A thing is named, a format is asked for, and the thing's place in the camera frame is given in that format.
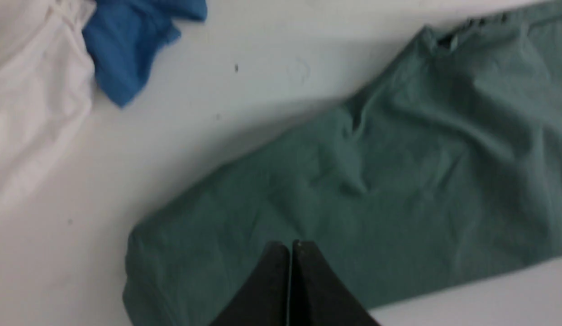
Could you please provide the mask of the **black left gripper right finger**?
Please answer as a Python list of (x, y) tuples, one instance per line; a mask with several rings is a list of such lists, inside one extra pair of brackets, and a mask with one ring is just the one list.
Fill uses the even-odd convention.
[(348, 291), (313, 241), (295, 240), (290, 276), (290, 325), (378, 326)]

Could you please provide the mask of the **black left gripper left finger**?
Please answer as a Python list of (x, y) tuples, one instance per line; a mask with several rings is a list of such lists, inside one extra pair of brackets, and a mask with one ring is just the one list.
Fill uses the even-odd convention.
[(212, 326), (285, 326), (290, 252), (270, 241), (246, 282), (211, 322)]

